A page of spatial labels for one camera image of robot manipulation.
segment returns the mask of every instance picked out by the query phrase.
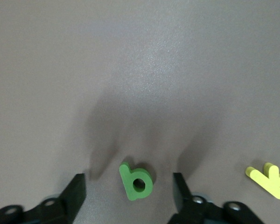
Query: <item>gray surface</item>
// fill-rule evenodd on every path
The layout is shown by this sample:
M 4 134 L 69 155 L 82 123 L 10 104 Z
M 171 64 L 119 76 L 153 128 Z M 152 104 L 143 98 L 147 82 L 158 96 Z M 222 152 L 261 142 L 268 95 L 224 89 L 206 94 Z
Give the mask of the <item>gray surface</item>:
M 155 177 L 130 202 L 118 168 Z M 0 208 L 86 172 L 79 224 L 164 224 L 172 172 L 280 224 L 280 1 L 1 1 Z

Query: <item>black clamp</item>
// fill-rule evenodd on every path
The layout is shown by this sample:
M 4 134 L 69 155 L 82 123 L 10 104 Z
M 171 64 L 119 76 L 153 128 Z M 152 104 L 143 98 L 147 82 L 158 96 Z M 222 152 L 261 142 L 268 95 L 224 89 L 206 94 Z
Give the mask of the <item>black clamp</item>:
M 248 206 L 226 202 L 220 208 L 201 196 L 193 196 L 181 173 L 173 173 L 178 210 L 168 224 L 264 224 Z
M 86 198 L 84 174 L 77 174 L 57 198 L 24 212 L 21 205 L 0 209 L 0 224 L 72 224 Z

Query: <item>green object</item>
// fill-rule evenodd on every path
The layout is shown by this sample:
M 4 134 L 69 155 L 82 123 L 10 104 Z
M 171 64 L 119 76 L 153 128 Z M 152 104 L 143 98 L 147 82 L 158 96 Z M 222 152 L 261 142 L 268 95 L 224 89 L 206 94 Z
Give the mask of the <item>green object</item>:
M 123 162 L 119 167 L 119 172 L 130 201 L 145 198 L 153 191 L 153 179 L 147 170 L 142 168 L 131 170 L 129 164 Z M 135 186 L 137 181 L 143 181 L 145 185 L 143 187 Z

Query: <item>yellow object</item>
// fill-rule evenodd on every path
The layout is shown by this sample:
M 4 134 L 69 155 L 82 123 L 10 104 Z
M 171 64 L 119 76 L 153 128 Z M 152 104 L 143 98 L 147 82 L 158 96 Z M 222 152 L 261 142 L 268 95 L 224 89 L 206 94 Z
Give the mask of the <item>yellow object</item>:
M 270 162 L 267 162 L 263 166 L 263 173 L 266 175 L 270 180 L 274 181 L 274 183 L 280 187 L 280 172 L 279 167 Z
M 268 191 L 274 197 L 280 199 L 280 187 L 275 183 L 274 180 L 269 179 L 257 169 L 253 167 L 248 167 L 246 169 L 246 175 L 258 183 L 261 187 L 263 187 L 266 191 Z

